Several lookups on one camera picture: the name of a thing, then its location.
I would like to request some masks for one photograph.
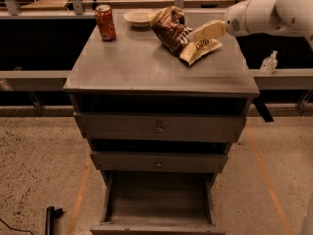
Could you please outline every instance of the soda can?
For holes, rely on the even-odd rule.
[[[112,10],[109,5],[99,5],[96,7],[96,22],[104,41],[116,39],[116,30],[113,20]]]

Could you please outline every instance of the cabinet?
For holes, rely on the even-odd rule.
[[[235,39],[191,67],[114,10],[117,39],[95,28],[64,90],[107,186],[93,234],[225,234],[210,188],[246,123],[257,86]],[[186,10],[196,27],[218,11]]]

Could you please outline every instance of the floor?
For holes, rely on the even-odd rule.
[[[251,109],[212,188],[213,213],[228,235],[301,233],[313,192],[313,117]],[[44,234],[46,208],[62,208],[55,235],[87,235],[100,222],[106,186],[88,156],[72,108],[0,108],[0,218]],[[0,234],[10,231],[0,222]]]

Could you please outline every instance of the drawer knob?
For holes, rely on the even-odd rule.
[[[156,132],[157,132],[157,133],[163,133],[163,132],[164,132],[164,128],[161,127],[161,126],[158,126],[158,127],[156,128]]]
[[[161,161],[158,161],[157,164],[156,164],[156,167],[157,168],[163,168],[163,164]]]

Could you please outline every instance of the white bowl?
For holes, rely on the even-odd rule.
[[[130,21],[133,27],[148,27],[150,22],[147,15],[153,10],[151,9],[135,9],[124,13],[124,18]]]

